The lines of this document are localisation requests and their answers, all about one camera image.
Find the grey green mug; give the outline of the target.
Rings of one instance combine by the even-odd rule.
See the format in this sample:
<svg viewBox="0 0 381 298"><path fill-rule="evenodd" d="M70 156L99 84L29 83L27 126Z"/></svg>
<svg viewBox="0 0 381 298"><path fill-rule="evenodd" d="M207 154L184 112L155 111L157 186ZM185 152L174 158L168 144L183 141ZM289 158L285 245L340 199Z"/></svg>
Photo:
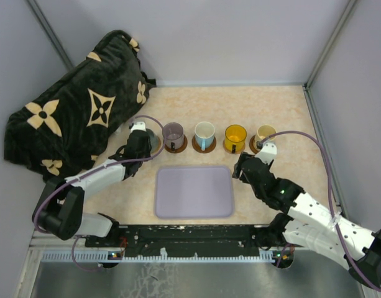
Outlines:
<svg viewBox="0 0 381 298"><path fill-rule="evenodd" d="M148 133L148 136L150 138L150 144L151 144L150 154L154 155L156 152L159 151L161 147L161 140L151 129L146 129L146 132Z"/></svg>

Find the purple glass mug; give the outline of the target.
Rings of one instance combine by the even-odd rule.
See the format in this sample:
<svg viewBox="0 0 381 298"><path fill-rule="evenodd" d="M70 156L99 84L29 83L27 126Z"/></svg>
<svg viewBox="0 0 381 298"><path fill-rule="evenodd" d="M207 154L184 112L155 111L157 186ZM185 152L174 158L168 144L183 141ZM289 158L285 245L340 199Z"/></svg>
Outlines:
<svg viewBox="0 0 381 298"><path fill-rule="evenodd" d="M170 151L177 151L184 142L184 129L176 122L170 122L163 127L165 147Z"/></svg>

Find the dark wooden coaster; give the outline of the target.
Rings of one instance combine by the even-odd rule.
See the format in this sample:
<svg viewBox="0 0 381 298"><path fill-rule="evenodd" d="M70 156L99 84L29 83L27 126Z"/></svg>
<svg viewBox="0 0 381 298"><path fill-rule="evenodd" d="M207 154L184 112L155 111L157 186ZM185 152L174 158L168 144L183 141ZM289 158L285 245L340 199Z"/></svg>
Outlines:
<svg viewBox="0 0 381 298"><path fill-rule="evenodd" d="M183 141L183 145L180 147L180 148L177 148L177 149L171 149L169 148L167 145L164 145L164 149L169 152L169 153L172 153L172 154L177 154L177 153L181 153L183 152L186 148L187 148L187 145L188 145L188 139L186 136L184 136L184 141Z"/></svg>
<svg viewBox="0 0 381 298"><path fill-rule="evenodd" d="M257 153L260 151L260 149L257 148L257 145L256 145L256 144L257 144L257 143L255 142L255 135L254 135L254 136L252 136L252 138L251 138L250 141L249 141L249 147L250 147L251 151L252 151L254 154L257 154Z"/></svg>
<svg viewBox="0 0 381 298"><path fill-rule="evenodd" d="M192 142L191 142L193 149L196 152L202 153L202 154L211 153L216 148L216 143L217 143L216 137L214 137L211 145L209 147L207 147L205 150L202 150L202 148L196 142L196 136L195 135L193 136Z"/></svg>

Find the dark wooden coaster top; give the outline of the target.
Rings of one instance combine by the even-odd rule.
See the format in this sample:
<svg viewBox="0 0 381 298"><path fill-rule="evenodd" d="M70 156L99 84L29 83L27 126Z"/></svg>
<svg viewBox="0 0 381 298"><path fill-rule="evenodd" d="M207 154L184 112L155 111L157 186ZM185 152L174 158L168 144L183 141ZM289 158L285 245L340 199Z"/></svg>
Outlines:
<svg viewBox="0 0 381 298"><path fill-rule="evenodd" d="M193 136L192 142L191 142L193 149L196 152L202 153L202 154L211 153L216 148L216 143L217 143L216 137L214 137L211 145L209 147L207 147L205 150L202 150L202 148L196 142L196 136L195 135Z"/></svg>

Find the cream yellow mug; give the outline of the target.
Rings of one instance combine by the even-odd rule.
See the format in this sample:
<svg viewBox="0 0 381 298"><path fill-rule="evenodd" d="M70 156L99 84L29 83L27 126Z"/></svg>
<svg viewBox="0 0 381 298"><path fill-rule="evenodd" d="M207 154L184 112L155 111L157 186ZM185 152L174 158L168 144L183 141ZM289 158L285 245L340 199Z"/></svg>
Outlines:
<svg viewBox="0 0 381 298"><path fill-rule="evenodd" d="M262 141L263 139L265 139L266 137L270 136L270 135L273 135L276 133L276 130L274 127L272 127L271 125L261 125L258 129L257 129L257 132L256 132L256 135L255 135L255 141L258 142L258 141Z"/></svg>

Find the woven rattan coaster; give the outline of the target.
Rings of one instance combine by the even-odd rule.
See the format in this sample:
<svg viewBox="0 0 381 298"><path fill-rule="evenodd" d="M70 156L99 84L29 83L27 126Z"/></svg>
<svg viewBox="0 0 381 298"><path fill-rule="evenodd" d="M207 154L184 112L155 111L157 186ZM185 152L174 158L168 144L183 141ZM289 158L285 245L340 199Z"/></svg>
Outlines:
<svg viewBox="0 0 381 298"><path fill-rule="evenodd" d="M240 154L246 149L246 143L245 142L232 142L229 139L223 140L223 148L224 150L229 154Z"/></svg>

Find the white mug blue handle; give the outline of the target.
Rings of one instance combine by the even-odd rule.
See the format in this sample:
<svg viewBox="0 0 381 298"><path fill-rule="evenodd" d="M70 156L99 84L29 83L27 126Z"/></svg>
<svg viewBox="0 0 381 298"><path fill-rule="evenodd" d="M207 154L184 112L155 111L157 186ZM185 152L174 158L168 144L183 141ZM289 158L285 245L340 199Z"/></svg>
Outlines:
<svg viewBox="0 0 381 298"><path fill-rule="evenodd" d="M209 148L214 140L215 128L210 122L199 122L195 127L195 140L201 151Z"/></svg>

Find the yellow glass mug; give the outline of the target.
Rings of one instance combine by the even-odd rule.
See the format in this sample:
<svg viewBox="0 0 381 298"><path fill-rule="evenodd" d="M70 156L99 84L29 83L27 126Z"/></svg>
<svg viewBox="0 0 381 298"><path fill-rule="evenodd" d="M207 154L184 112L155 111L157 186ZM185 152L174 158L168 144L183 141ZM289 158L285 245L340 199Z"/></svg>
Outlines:
<svg viewBox="0 0 381 298"><path fill-rule="evenodd" d="M233 124L226 128L224 133L225 138L232 142L246 142L247 131L243 126Z"/></svg>

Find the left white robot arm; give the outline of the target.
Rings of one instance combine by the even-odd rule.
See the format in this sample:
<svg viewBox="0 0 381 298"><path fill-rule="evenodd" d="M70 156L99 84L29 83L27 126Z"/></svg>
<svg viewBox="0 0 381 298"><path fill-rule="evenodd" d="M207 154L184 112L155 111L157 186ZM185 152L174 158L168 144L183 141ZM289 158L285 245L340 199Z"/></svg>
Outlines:
<svg viewBox="0 0 381 298"><path fill-rule="evenodd" d="M78 176L49 179L32 216L36 229L61 240L95 236L107 246L116 245L121 232L113 227L114 219L103 214L85 213L85 200L134 176L142 163L151 159L151 149L148 132L133 130L127 143L102 165Z"/></svg>

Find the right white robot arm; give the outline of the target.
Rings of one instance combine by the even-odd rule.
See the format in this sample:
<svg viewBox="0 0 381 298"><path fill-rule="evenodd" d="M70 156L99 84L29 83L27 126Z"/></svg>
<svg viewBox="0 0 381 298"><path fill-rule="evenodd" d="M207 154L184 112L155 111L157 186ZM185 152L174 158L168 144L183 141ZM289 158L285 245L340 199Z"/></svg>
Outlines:
<svg viewBox="0 0 381 298"><path fill-rule="evenodd" d="M359 283L381 290L381 229L373 232L332 214L301 186L270 172L272 159L240 154L232 177L249 184L256 198L279 213L270 241L308 248L342 266Z"/></svg>

